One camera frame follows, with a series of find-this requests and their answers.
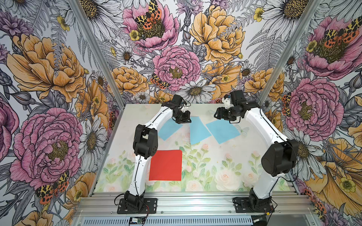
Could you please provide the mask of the light blue paper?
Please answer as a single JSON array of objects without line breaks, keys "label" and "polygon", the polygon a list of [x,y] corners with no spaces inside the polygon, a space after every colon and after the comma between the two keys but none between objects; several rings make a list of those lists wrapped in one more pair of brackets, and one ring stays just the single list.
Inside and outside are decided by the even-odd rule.
[{"label": "light blue paper", "polygon": [[158,131],[158,136],[166,141],[169,139],[175,132],[177,132],[183,125],[176,123],[173,119],[169,119],[162,128]]},{"label": "light blue paper", "polygon": [[215,120],[206,124],[206,127],[216,139],[218,144],[227,142],[240,135],[238,129],[225,120]]},{"label": "light blue paper", "polygon": [[208,131],[199,117],[191,117],[189,129],[191,145],[195,145],[211,136],[211,133]]}]

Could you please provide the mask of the red paper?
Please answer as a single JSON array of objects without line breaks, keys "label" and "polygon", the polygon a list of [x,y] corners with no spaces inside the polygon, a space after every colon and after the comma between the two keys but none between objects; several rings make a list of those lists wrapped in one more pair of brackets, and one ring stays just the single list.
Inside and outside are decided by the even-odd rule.
[{"label": "red paper", "polygon": [[150,163],[149,181],[181,181],[181,150],[158,150]]}]

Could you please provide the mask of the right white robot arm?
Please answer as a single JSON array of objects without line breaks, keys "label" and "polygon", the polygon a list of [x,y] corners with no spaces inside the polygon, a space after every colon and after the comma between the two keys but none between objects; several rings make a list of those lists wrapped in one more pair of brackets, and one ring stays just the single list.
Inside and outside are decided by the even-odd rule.
[{"label": "right white robot arm", "polygon": [[244,97],[242,90],[236,90],[222,98],[223,107],[214,114],[218,120],[228,122],[245,119],[257,129],[268,149],[261,158],[264,169],[258,182],[250,189],[248,197],[235,197],[233,204],[237,213],[272,214],[272,192],[278,180],[283,178],[297,163],[299,143],[282,134],[268,120],[262,108],[255,101]]}]

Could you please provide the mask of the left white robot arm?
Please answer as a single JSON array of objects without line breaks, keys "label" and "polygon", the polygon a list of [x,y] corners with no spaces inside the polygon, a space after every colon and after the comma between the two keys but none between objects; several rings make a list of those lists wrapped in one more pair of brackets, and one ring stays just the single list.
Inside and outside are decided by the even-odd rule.
[{"label": "left white robot arm", "polygon": [[131,185],[123,197],[127,209],[141,212],[147,207],[144,201],[147,169],[158,149],[158,130],[169,119],[173,119],[177,124],[191,123],[186,101],[179,95],[174,95],[172,100],[162,103],[160,110],[150,121],[144,125],[137,125],[135,129],[135,169]]}]

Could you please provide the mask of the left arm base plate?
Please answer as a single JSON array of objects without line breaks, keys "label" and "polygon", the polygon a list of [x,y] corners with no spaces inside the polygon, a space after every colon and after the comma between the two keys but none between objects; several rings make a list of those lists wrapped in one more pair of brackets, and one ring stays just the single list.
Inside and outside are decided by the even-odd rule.
[{"label": "left arm base plate", "polygon": [[144,198],[143,201],[136,201],[135,203],[122,198],[118,204],[117,214],[155,214],[157,202],[157,198]]}]

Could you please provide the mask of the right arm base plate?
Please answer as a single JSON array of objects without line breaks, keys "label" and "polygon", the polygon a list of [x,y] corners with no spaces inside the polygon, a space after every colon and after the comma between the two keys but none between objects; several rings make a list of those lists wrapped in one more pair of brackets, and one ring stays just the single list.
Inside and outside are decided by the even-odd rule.
[{"label": "right arm base plate", "polygon": [[232,202],[237,213],[271,214],[274,212],[271,198],[258,199],[254,196],[235,197]]}]

